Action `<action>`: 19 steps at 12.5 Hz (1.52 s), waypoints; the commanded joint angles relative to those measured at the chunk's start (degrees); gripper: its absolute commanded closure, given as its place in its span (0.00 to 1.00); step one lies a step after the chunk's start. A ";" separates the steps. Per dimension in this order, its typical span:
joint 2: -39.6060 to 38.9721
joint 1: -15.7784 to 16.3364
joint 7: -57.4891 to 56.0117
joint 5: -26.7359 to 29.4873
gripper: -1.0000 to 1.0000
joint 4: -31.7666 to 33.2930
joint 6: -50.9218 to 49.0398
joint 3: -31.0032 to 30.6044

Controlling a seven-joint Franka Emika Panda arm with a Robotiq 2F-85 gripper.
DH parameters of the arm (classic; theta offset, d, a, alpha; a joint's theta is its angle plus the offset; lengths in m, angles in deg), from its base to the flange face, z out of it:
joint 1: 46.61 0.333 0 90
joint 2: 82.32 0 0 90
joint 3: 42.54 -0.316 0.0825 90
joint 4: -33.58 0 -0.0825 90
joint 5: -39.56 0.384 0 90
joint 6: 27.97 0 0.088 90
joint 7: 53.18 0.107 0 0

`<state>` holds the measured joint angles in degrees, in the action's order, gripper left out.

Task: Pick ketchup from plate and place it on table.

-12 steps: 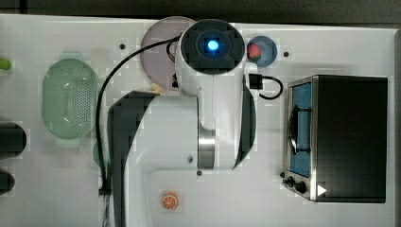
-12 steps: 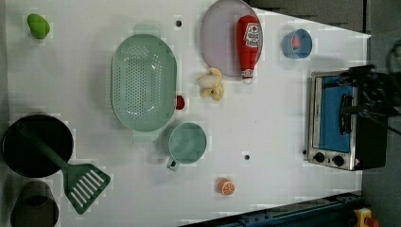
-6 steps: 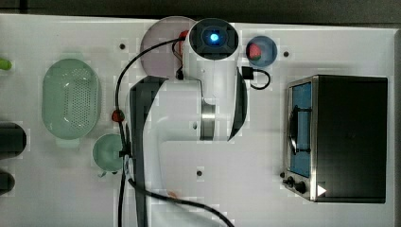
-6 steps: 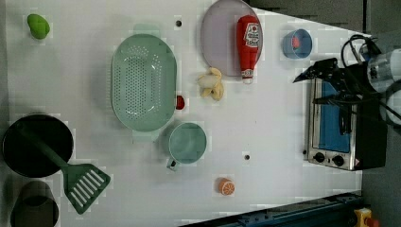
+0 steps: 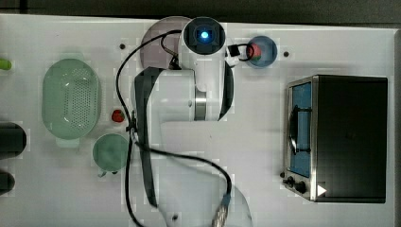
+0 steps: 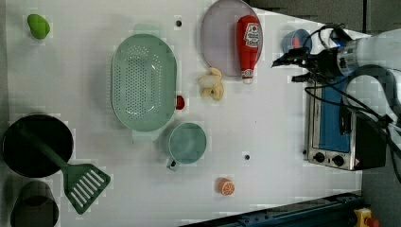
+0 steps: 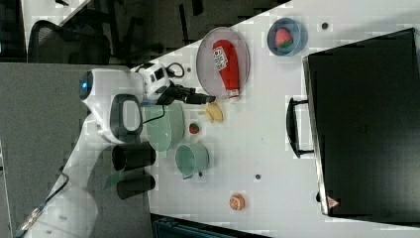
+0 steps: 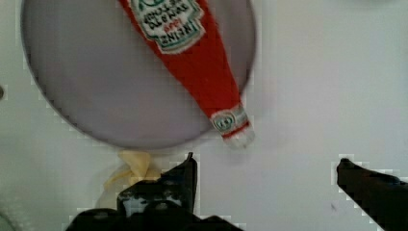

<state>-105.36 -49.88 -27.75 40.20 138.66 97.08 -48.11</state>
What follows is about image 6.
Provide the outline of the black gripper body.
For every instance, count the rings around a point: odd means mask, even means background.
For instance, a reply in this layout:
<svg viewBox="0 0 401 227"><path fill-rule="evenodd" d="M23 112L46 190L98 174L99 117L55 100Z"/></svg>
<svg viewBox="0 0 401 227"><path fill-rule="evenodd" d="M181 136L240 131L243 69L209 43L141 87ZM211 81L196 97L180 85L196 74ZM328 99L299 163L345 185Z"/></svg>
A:
<svg viewBox="0 0 401 227"><path fill-rule="evenodd" d="M307 63L304 69L318 75L315 81L319 83L334 80L341 76L337 63L339 49L337 47L325 49L318 54L311 54L307 47L295 48L291 54L307 55Z"/></svg>

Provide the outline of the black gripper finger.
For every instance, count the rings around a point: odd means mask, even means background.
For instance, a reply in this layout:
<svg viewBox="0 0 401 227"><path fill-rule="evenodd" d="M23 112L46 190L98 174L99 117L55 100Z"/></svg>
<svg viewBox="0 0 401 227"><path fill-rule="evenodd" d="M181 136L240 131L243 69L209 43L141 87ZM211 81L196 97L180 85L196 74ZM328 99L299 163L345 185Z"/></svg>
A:
<svg viewBox="0 0 401 227"><path fill-rule="evenodd" d="M272 62L272 67L284 66L284 65L297 65L304 67L307 63L307 55L298 55L286 53L282 57Z"/></svg>
<svg viewBox="0 0 401 227"><path fill-rule="evenodd" d="M318 75L315 73L308 72L303 75L293 76L291 78L292 82L313 82L317 79Z"/></svg>

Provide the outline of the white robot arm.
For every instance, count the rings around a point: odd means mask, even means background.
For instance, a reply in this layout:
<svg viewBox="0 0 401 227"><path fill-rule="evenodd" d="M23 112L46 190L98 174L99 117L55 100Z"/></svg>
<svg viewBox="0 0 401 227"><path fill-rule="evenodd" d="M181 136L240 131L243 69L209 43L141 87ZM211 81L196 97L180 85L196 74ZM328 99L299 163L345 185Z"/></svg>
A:
<svg viewBox="0 0 401 227"><path fill-rule="evenodd" d="M336 47L311 54L307 47L290 49L276 59L272 67L297 65L307 73L292 78L294 82L309 80L320 83L337 77L363 76L373 73L386 91L392 112L400 118L400 99L392 71L400 69L400 29L352 40L346 35Z"/></svg>

